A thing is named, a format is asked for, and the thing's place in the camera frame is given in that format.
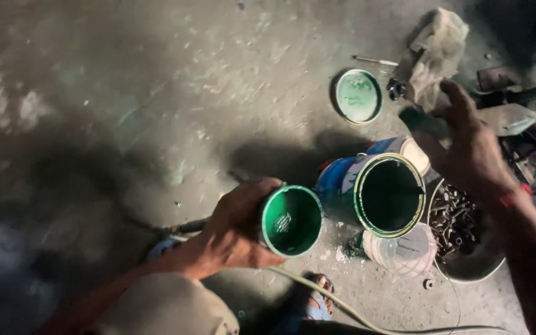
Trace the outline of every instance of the left hand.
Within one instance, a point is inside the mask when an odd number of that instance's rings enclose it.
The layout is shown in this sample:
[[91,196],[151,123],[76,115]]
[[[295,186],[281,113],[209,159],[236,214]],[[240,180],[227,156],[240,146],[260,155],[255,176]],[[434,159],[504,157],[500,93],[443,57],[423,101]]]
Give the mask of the left hand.
[[221,267],[264,268],[287,260],[258,243],[261,205],[281,185],[276,178],[245,182],[219,200],[198,237]]

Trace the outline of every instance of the right hand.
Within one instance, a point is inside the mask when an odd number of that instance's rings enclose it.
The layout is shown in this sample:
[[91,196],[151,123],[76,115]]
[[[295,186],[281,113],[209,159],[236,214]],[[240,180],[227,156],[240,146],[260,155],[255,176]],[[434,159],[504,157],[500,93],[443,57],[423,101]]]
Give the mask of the right hand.
[[440,87],[452,104],[443,115],[453,129],[452,147],[446,150],[430,135],[413,133],[432,167],[475,197],[499,197],[518,190],[518,183],[502,159],[495,133],[475,118],[475,103],[465,89],[449,80],[444,80]]

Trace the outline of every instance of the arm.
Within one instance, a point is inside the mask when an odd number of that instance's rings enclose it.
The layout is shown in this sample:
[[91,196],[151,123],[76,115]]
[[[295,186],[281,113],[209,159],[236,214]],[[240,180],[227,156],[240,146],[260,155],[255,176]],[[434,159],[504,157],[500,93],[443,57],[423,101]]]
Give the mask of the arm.
[[281,181],[241,184],[219,201],[204,231],[161,257],[96,288],[49,318],[36,334],[80,334],[92,326],[139,278],[174,272],[202,279],[224,268],[262,268],[285,261],[257,243],[255,223],[262,201]]
[[[442,83],[452,103],[444,118],[453,129],[449,150],[424,133],[415,141],[429,156],[436,171],[476,198],[493,217],[503,237],[512,281],[525,320],[536,334],[536,209],[502,160],[497,137],[474,117],[475,105],[465,90],[451,82]],[[501,199],[509,197],[511,203]]]

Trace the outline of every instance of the green paint lid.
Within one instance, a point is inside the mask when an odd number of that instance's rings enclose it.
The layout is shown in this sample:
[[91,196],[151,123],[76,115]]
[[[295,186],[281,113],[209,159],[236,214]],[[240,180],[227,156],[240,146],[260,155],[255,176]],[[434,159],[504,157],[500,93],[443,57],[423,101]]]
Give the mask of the green paint lid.
[[339,114],[353,125],[367,125],[382,109],[382,91],[375,77],[361,69],[341,72],[332,80],[331,99]]

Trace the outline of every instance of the paint can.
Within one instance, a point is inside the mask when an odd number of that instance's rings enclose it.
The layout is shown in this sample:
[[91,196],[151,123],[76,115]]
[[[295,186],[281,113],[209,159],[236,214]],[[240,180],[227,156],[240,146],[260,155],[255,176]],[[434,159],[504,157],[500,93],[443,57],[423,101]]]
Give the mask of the paint can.
[[314,192],[285,185],[272,192],[262,206],[260,244],[282,257],[301,256],[316,244],[323,216]]
[[425,278],[438,251],[431,228],[421,223],[396,239],[382,239],[366,230],[361,246],[373,262],[404,278]]
[[421,176],[431,168],[429,157],[417,145],[412,137],[392,137],[386,140],[377,141],[367,150],[368,155],[395,153],[400,154],[419,171]]
[[409,232],[425,209],[423,178],[395,153],[338,159],[322,171],[315,191],[328,217],[383,238]]

